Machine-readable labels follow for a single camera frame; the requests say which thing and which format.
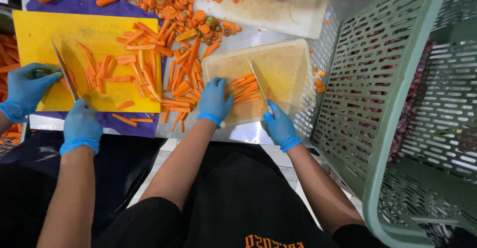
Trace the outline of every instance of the floor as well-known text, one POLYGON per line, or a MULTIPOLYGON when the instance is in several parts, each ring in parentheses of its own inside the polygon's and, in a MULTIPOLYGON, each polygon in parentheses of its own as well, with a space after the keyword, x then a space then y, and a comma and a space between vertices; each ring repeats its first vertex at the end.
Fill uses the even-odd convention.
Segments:
MULTIPOLYGON (((168 141, 162 146, 161 150, 159 151, 156 162, 154 163, 154 166, 152 167, 151 173, 148 175, 144 183, 141 185, 137 193, 134 195, 128 207, 138 202, 139 198, 143 194, 144 190, 146 190, 146 187, 149 185, 149 183, 151 182, 156 172, 159 170, 159 168, 161 167, 163 162, 167 159, 167 157, 169 157, 169 154, 174 150, 174 148, 176 148, 179 142, 180 140, 177 140, 177 139, 168 139, 168 141)), ((316 220, 315 216, 313 215, 313 211, 311 210, 310 204, 308 203, 305 197, 305 193, 303 192, 303 189, 301 188, 300 182, 298 181, 297 175, 295 173, 295 170, 293 169, 293 165, 291 164, 291 160, 289 159, 288 155, 286 153, 283 153, 280 150, 280 147, 276 145, 262 145, 262 148, 272 158, 272 160, 278 165, 278 167, 280 168, 281 172, 287 179, 290 186, 295 190, 295 192, 301 197, 303 202, 308 207, 310 213, 315 219, 316 224, 319 227, 319 223, 316 220)), ((319 163, 323 163, 319 157, 316 157, 316 156, 314 157, 315 159, 317 159, 319 163)), ((357 199, 356 197, 351 196, 351 194, 349 194, 346 191, 344 191, 344 193, 348 196, 348 198, 355 205, 356 209, 362 216, 361 201, 357 199)))

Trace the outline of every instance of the black shirt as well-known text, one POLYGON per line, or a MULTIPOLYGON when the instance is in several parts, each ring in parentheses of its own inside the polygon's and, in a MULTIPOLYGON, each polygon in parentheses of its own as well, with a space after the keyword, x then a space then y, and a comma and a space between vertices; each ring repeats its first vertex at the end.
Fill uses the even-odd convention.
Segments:
POLYGON ((243 144, 211 146, 183 213, 165 198, 145 199, 118 215, 93 247, 380 245, 363 226, 344 226, 333 236, 321 231, 263 149, 243 144))

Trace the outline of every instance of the green laundry basket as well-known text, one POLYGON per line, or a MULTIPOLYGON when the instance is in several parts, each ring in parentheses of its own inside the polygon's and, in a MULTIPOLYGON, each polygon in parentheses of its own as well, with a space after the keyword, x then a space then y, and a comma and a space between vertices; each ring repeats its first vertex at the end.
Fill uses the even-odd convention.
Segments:
POLYGON ((344 20, 312 140, 384 244, 433 247, 419 223, 477 235, 476 75, 477 0, 374 0, 344 20), (405 157, 387 163, 429 35, 405 157))

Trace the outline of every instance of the beige cutting board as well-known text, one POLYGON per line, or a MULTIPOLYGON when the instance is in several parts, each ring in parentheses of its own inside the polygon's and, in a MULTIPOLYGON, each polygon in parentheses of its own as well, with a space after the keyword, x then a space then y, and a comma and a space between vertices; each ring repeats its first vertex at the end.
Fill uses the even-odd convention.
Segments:
POLYGON ((194 10, 237 24, 318 39, 328 0, 196 0, 194 10))
MULTIPOLYGON (((204 79, 207 82, 221 77, 227 78, 230 83, 236 78, 251 74, 247 60, 253 60, 254 69, 261 72, 263 78, 259 77, 259 80, 265 94, 270 87, 269 99, 288 115, 309 110, 316 105, 310 54, 304 39, 265 44, 206 57, 201 63, 204 79), (307 98, 311 104, 305 105, 307 98)), ((267 105, 263 99, 234 105, 224 120, 224 127, 261 121, 265 111, 267 105)))

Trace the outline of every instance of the knife blade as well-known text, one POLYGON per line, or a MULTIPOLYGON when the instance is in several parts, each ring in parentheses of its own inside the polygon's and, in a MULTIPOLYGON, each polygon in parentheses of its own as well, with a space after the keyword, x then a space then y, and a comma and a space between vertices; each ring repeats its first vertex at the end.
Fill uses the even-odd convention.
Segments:
POLYGON ((275 118, 275 114, 273 113, 273 109, 271 108, 271 105, 267 101, 267 97, 265 96, 265 93, 263 92, 262 86, 260 85, 259 79, 257 78, 257 74, 255 74, 255 70, 253 69, 252 62, 250 60, 247 60, 248 65, 250 66, 250 69, 252 69, 253 76, 255 77, 255 80, 257 81, 257 84, 259 85, 259 90, 262 92, 263 98, 265 99, 265 102, 267 103, 267 110, 268 112, 275 118))
POLYGON ((79 99, 78 93, 75 90, 75 87, 72 85, 70 76, 66 73, 66 66, 63 62, 63 59, 60 56, 60 53, 58 52, 58 49, 55 46, 55 43, 53 42, 53 39, 51 39, 51 44, 53 44, 53 49, 55 50, 56 53, 56 58, 58 59, 58 62, 60 63, 60 68, 63 73, 63 78, 66 80, 66 84, 68 85, 71 96, 73 97, 73 101, 77 101, 79 99))

